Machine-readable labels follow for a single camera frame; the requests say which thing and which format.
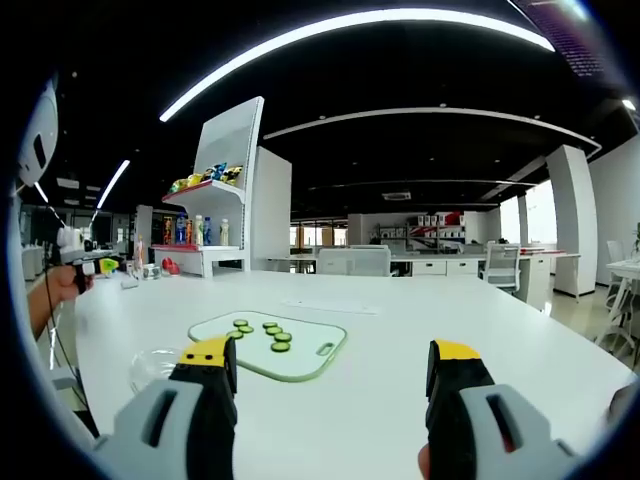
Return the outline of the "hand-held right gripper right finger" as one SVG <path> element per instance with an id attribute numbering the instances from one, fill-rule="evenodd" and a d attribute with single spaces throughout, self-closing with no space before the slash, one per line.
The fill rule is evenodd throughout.
<path id="1" fill-rule="evenodd" d="M 577 465 L 548 419 L 494 382 L 479 353 L 430 342 L 426 375 L 429 479 L 562 479 Z"/>

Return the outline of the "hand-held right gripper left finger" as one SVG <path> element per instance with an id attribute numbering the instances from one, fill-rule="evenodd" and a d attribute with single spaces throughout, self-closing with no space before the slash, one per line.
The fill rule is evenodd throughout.
<path id="1" fill-rule="evenodd" d="M 94 455 L 112 479 L 232 479 L 236 393 L 235 340 L 196 342 L 118 412 Z"/>

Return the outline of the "person's left hand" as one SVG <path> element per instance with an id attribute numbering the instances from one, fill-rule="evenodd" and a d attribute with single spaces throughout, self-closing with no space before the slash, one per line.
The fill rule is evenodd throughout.
<path id="1" fill-rule="evenodd" d="M 84 285 L 84 292 L 93 287 L 92 276 L 84 276 L 76 280 L 76 268 L 71 265 L 56 266 L 47 273 L 47 282 L 52 302 L 59 304 L 63 301 L 74 300 L 81 295 L 79 284 Z"/>

